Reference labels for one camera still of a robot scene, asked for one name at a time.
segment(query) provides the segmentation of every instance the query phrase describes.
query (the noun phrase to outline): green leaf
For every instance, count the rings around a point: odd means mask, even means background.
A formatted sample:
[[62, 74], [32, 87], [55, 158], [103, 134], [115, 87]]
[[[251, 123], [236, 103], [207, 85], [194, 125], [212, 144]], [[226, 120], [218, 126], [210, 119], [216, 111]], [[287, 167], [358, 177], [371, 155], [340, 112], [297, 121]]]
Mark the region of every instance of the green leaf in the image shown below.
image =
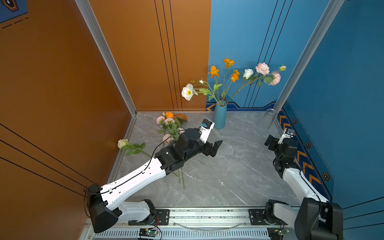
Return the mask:
[[211, 91], [209, 91], [208, 89], [206, 89], [206, 88], [199, 88], [198, 89], [202, 94], [204, 94], [204, 95], [207, 95], [207, 94], [211, 94], [211, 95], [213, 95], [213, 93], [211, 93]]
[[129, 156], [133, 153], [133, 150], [129, 150], [125, 155]]
[[264, 82], [265, 82], [266, 84], [270, 84], [272, 81], [273, 81], [273, 78], [271, 78], [271, 77], [266, 77], [266, 78], [264, 78]]
[[214, 91], [216, 91], [219, 87], [221, 87], [223, 84], [221, 83], [221, 84], [215, 84], [214, 85]]
[[177, 127], [181, 127], [181, 123], [176, 117], [174, 118], [174, 120], [175, 120], [175, 124], [177, 125]]
[[123, 146], [122, 148], [121, 148], [121, 150], [129, 150], [129, 149], [131, 149], [128, 145], [125, 145], [125, 146]]

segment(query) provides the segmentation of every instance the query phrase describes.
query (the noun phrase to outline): artificial flower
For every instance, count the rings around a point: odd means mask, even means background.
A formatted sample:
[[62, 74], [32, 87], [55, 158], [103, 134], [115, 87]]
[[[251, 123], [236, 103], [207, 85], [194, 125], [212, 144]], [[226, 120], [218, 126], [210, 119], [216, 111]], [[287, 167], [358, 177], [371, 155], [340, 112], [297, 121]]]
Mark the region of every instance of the artificial flower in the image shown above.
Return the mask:
[[286, 68], [287, 68], [287, 66], [284, 66], [284, 64], [283, 64], [281, 67], [279, 67], [279, 70], [280, 70], [280, 72], [282, 72], [282, 71], [285, 71]]
[[212, 74], [211, 75], [211, 78], [213, 78], [215, 75], [219, 77], [218, 73], [220, 72], [220, 69], [216, 69], [215, 66], [212, 66], [211, 67], [211, 71], [208, 72], [209, 74]]
[[265, 76], [265, 75], [269, 74], [269, 67], [265, 63], [259, 63], [256, 66], [256, 72], [261, 73], [262, 75]]
[[166, 117], [167, 117], [167, 118], [174, 118], [175, 116], [173, 115], [173, 113], [171, 113], [171, 112], [167, 112], [167, 113], [166, 113]]
[[173, 118], [167, 118], [164, 120], [165, 125], [168, 125], [169, 122], [175, 122], [175, 120]]
[[173, 137], [171, 137], [170, 134], [166, 134], [166, 135], [164, 135], [164, 137], [163, 137], [163, 142], [164, 142], [165, 144], [169, 144], [169, 143], [172, 142], [172, 141], [173, 141]]
[[118, 148], [121, 149], [122, 147], [129, 145], [128, 139], [120, 139], [118, 141]]
[[232, 77], [231, 77], [232, 82], [235, 82], [236, 80], [239, 80], [239, 75], [240, 75], [240, 73], [237, 70], [234, 70], [233, 74], [232, 74]]
[[253, 70], [250, 68], [247, 68], [244, 70], [243, 78], [248, 79], [253, 74]]
[[185, 132], [185, 130], [184, 130], [184, 128], [182, 128], [182, 127], [179, 127], [179, 128], [177, 128], [180, 132], [180, 134], [182, 134], [182, 133], [184, 133]]
[[225, 58], [225, 59], [223, 60], [223, 63], [225, 63], [225, 67], [226, 67], [226, 68], [230, 68], [231, 65], [235, 64], [235, 61], [232, 61], [232, 60], [230, 60], [230, 59], [228, 59], [228, 58]]
[[160, 117], [158, 117], [158, 118], [156, 119], [156, 124], [157, 124], [157, 125], [160, 125], [161, 122], [164, 122], [165, 119], [166, 119], [166, 118], [165, 118], [164, 116], [160, 116]]
[[196, 94], [197, 92], [193, 89], [193, 85], [188, 83], [185, 87], [183, 87], [183, 90], [181, 91], [181, 95], [186, 99], [186, 100], [191, 100], [192, 96]]
[[278, 84], [280, 82], [281, 76], [280, 76], [280, 73], [278, 73], [276, 71], [273, 72], [272, 75], [273, 75], [273, 81], [268, 85], [275, 86], [276, 84]]
[[184, 114], [176, 114], [175, 117], [178, 119], [180, 123], [188, 121], [187, 117]]

